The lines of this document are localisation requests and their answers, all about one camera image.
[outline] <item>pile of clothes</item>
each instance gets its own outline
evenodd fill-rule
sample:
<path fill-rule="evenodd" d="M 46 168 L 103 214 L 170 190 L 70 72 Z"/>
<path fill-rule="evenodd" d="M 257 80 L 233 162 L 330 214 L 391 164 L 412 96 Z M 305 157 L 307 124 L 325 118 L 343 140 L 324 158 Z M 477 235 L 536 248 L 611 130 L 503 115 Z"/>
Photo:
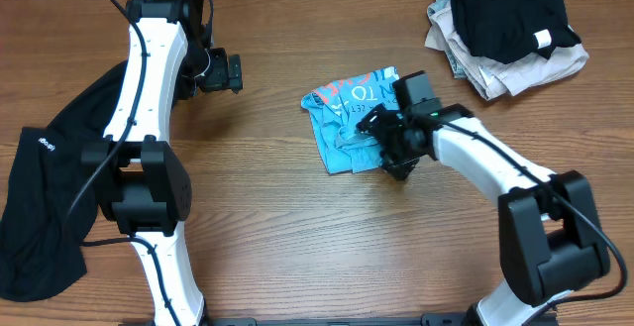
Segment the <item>pile of clothes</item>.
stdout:
<path fill-rule="evenodd" d="M 564 0 L 436 0 L 425 46 L 486 100 L 579 71 L 589 58 Z"/>

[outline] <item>black fabric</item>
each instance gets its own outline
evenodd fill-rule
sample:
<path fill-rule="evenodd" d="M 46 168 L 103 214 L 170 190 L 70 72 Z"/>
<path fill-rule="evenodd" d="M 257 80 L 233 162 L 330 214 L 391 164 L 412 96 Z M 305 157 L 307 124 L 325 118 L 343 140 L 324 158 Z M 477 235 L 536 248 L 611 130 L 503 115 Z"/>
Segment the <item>black fabric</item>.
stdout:
<path fill-rule="evenodd" d="M 548 59 L 556 47 L 570 48 L 581 38 L 568 26 L 564 0 L 451 0 L 456 31 L 472 56 L 502 63 L 529 53 Z M 542 49 L 534 34 L 550 32 Z"/>
<path fill-rule="evenodd" d="M 93 193 L 61 225 L 85 182 L 84 143 L 101 139 L 119 99 L 126 69 L 121 62 L 66 106 L 45 129 L 23 128 L 9 175 L 0 220 L 0 297 L 35 301 L 53 297 L 86 274 L 77 240 L 97 216 Z"/>

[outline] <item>white label on black cloth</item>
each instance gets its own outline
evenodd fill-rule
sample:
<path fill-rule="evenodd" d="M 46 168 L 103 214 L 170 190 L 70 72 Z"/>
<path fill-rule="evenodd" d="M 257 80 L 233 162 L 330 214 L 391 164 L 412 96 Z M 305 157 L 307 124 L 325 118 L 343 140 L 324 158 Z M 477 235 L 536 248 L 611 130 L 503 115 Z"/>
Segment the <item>white label on black cloth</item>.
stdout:
<path fill-rule="evenodd" d="M 55 146 L 49 143 L 49 141 L 46 138 L 40 138 L 38 142 L 42 143 L 45 147 L 47 147 L 48 150 L 54 152 Z"/>
<path fill-rule="evenodd" d="M 548 31 L 548 29 L 544 29 L 541 32 L 537 32 L 533 35 L 535 35 L 535 39 L 537 39 L 537 49 L 548 47 L 553 42 L 553 38 L 551 38 L 551 33 Z"/>

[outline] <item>blue t-shirt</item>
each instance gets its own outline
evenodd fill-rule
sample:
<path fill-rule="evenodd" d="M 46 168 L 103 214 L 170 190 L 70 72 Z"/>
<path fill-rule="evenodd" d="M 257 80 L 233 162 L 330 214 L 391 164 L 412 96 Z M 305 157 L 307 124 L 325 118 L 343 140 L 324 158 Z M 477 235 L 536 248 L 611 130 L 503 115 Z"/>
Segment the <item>blue t-shirt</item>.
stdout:
<path fill-rule="evenodd" d="M 310 113 L 317 148 L 328 172 L 362 172 L 380 166 L 381 147 L 375 138 L 358 132 L 357 123 L 377 104 L 398 109 L 391 86 L 397 79 L 396 68 L 387 67 L 333 81 L 301 100 L 302 108 Z"/>

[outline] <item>clothing label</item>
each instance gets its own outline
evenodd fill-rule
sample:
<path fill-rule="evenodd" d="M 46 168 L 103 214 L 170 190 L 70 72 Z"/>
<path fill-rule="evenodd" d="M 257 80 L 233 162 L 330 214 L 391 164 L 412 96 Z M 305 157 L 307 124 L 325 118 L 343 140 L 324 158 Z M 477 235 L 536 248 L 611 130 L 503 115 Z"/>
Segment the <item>clothing label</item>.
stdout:
<path fill-rule="evenodd" d="M 535 35 L 535 39 L 537 39 L 537 49 L 548 47 L 553 42 L 553 38 L 551 38 L 551 33 L 548 31 L 548 29 L 544 29 L 541 32 L 537 32 L 533 35 Z"/>
<path fill-rule="evenodd" d="M 479 74 L 482 75 L 482 79 L 484 79 L 484 83 L 486 83 L 486 86 L 488 87 L 493 82 L 493 74 L 481 64 L 479 64 L 477 68 L 479 68 Z"/>
<path fill-rule="evenodd" d="M 47 149 L 52 151 L 52 152 L 55 150 L 55 146 L 53 144 L 49 143 L 49 141 L 46 138 L 40 138 L 38 140 L 38 142 L 42 143 L 42 145 L 47 147 Z"/>

